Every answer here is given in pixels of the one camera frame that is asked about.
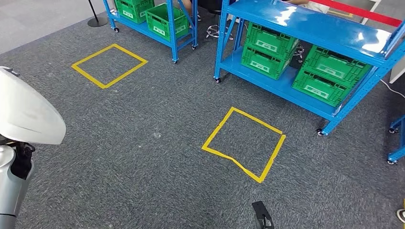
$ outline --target green plastic crate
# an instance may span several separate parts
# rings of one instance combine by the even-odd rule
[[[350,88],[301,69],[292,87],[331,106],[339,106]]]
[[[146,10],[155,6],[154,0],[143,0],[136,5],[130,4],[126,0],[116,0],[115,2],[120,16],[138,24],[146,21]]]
[[[333,82],[353,87],[371,65],[313,45],[302,67]]]
[[[122,0],[124,2],[127,2],[129,5],[138,5],[140,3],[142,3],[144,0]]]
[[[291,61],[293,52],[286,59],[278,59],[245,44],[242,65],[278,80]]]
[[[174,11],[174,29],[176,38],[179,38],[188,32],[189,23],[187,17],[178,8],[173,8]],[[169,16],[167,4],[162,3],[152,9],[146,11],[146,21],[148,22],[149,30],[158,36],[170,41]]]
[[[266,27],[249,23],[245,44],[279,59],[295,51],[299,40]]]

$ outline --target stanchion pole base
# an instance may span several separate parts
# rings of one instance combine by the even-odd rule
[[[98,18],[98,21],[95,18],[90,19],[87,24],[91,27],[100,27],[103,25],[106,25],[108,23],[108,19],[107,18]]]

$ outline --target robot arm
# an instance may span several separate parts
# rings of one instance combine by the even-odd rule
[[[66,133],[57,110],[17,76],[0,66],[0,229],[14,228],[35,172],[29,143],[57,145]]]

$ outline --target black pole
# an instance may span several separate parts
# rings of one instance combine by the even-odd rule
[[[94,11],[93,4],[91,4],[91,1],[90,1],[90,0],[89,0],[89,4],[90,4],[90,7],[91,7],[91,11],[93,11],[94,18],[95,18],[95,19],[96,19],[96,21],[98,22],[98,18],[97,18],[96,12]]]
[[[90,7],[91,7],[91,10],[93,11],[94,18],[90,19],[90,20],[87,22],[87,24],[88,24],[89,26],[91,26],[91,27],[100,27],[100,26],[103,26],[103,25],[107,24],[107,23],[108,23],[107,18],[100,18],[100,19],[99,19],[99,18],[97,17],[96,12],[94,11],[93,4],[91,3],[90,0],[89,0],[89,4],[90,4]]]

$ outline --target person's leg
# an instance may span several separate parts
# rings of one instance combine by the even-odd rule
[[[190,17],[192,17],[192,3],[190,0],[181,0],[183,2],[184,7],[187,10],[187,13]]]

